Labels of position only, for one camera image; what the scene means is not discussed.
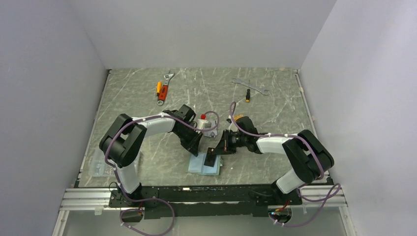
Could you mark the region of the single black VIP card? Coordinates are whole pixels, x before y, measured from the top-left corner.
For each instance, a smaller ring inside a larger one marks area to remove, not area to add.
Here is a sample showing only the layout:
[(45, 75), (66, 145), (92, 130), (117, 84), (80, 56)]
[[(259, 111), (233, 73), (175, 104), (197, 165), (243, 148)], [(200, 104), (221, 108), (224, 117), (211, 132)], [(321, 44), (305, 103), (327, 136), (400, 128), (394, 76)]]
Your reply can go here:
[(206, 158), (205, 158), (205, 161), (204, 161), (204, 165), (208, 166), (208, 167), (213, 167), (215, 165), (216, 157), (217, 157), (218, 153), (219, 153), (219, 149), (209, 147), (207, 149), (207, 152), (206, 152)]

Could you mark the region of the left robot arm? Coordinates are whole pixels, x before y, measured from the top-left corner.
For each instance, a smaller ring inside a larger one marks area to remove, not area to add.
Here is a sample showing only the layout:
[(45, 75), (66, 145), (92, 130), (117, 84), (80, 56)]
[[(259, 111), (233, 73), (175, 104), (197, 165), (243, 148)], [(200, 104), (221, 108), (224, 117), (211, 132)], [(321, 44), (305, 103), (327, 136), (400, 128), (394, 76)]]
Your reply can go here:
[(105, 162), (115, 170), (119, 188), (124, 190), (122, 200), (133, 207), (142, 198), (142, 184), (136, 174), (135, 161), (139, 158), (146, 137), (173, 132), (181, 146), (197, 156), (206, 122), (197, 119), (195, 112), (187, 105), (143, 118), (120, 114), (102, 137), (99, 149), (105, 155)]

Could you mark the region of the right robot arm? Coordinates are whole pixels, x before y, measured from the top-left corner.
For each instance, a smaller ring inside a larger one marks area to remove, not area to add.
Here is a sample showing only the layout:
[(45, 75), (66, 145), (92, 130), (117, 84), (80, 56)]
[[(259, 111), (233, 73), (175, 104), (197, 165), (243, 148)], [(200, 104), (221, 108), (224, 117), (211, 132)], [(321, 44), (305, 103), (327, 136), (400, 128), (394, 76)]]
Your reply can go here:
[(277, 204), (285, 203), (291, 192), (319, 179), (334, 166), (332, 155), (310, 130), (288, 136), (259, 133), (248, 116), (232, 121), (231, 126), (237, 130), (223, 131), (218, 145), (208, 148), (204, 165), (213, 166), (216, 156), (234, 154), (240, 147), (256, 154), (286, 155), (292, 168), (271, 186), (271, 198)]

